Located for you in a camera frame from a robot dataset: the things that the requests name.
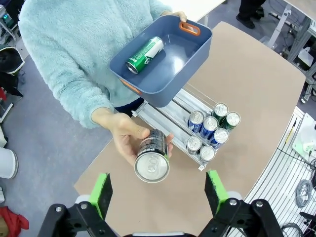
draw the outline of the person's right hand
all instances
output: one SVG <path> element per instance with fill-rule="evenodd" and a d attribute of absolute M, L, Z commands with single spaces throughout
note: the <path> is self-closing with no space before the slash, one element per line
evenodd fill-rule
<path fill-rule="evenodd" d="M 92 113 L 92 120 L 111 131 L 118 152 L 134 166 L 140 142 L 149 136 L 149 129 L 137 125 L 128 115 L 113 114 L 106 108 Z M 173 135 L 167 136 L 168 156 L 171 157 Z"/>

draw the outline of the blue plastic basket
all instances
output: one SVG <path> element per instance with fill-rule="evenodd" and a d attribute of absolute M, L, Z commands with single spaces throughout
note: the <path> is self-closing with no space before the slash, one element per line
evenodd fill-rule
<path fill-rule="evenodd" d="M 163 50 L 139 74 L 132 73 L 125 62 L 154 36 L 163 40 Z M 162 16 L 113 57 L 110 69 L 140 97 L 155 107 L 164 107 L 208 58 L 211 39 L 212 31 L 204 25 Z"/>

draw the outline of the basket handle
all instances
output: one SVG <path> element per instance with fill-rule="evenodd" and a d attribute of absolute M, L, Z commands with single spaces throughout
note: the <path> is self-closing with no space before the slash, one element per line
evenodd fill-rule
<path fill-rule="evenodd" d="M 201 30 L 199 29 L 199 27 L 192 25 L 190 23 L 187 23 L 187 22 L 180 21 L 179 28 L 185 32 L 188 32 L 188 33 L 194 35 L 194 36 L 199 36 L 201 34 Z"/>
<path fill-rule="evenodd" d="M 120 78 L 120 81 L 121 81 L 124 85 L 126 85 L 127 87 L 129 87 L 131 90 L 135 91 L 137 94 L 139 94 L 139 95 L 142 94 L 142 92 L 141 92 L 139 89 L 135 88 L 134 86 L 132 86 L 132 85 L 129 84 L 128 82 L 124 81 L 122 78 Z"/>

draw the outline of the floor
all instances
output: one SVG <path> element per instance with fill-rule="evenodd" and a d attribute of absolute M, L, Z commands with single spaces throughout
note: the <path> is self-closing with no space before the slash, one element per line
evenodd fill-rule
<path fill-rule="evenodd" d="M 268 12 L 283 12 L 285 6 L 281 0 L 267 0 L 266 17 L 256 23 L 256 29 L 249 30 L 235 19 L 239 4 L 239 0 L 229 0 L 228 4 L 218 6 L 209 15 L 209 26 L 213 28 L 226 21 L 259 40 L 270 36 L 277 24 Z M 293 11 L 290 21 L 298 23 L 303 17 Z M 276 51 L 292 41 L 284 27 Z M 111 135 L 101 128 L 85 129 L 73 121 L 53 98 L 30 57 L 26 58 L 23 70 L 19 89 L 24 98 L 15 104 L 2 125 L 9 137 L 8 148 L 18 155 L 19 172 L 12 180 L 0 180 L 0 185 L 4 186 L 5 205 L 30 221 L 30 230 L 20 236 L 34 237 L 50 205 L 74 203 L 75 181 L 110 141 Z M 316 102 L 312 99 L 298 106 L 316 118 Z"/>

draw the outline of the tabletop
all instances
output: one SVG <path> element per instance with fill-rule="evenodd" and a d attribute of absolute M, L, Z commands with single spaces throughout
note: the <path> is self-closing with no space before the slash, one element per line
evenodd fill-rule
<path fill-rule="evenodd" d="M 305 77 L 277 53 L 227 23 L 218 24 L 213 33 L 209 58 L 186 88 L 201 100 L 211 97 L 240 113 L 240 125 L 205 170 L 217 170 L 227 191 L 245 197 L 275 151 Z M 111 141 L 75 189 L 88 194 L 98 174 L 109 172 L 114 194 L 106 220 L 120 235 L 146 231 L 198 235 L 211 218 L 204 194 L 205 172 L 179 149 L 172 153 L 169 176 L 148 184 L 136 177 Z"/>
<path fill-rule="evenodd" d="M 198 21 L 224 2 L 224 0 L 160 0 L 172 7 L 172 11 L 183 11 L 189 20 Z"/>
<path fill-rule="evenodd" d="M 284 0 L 288 4 L 298 9 L 300 12 L 316 20 L 316 0 Z"/>

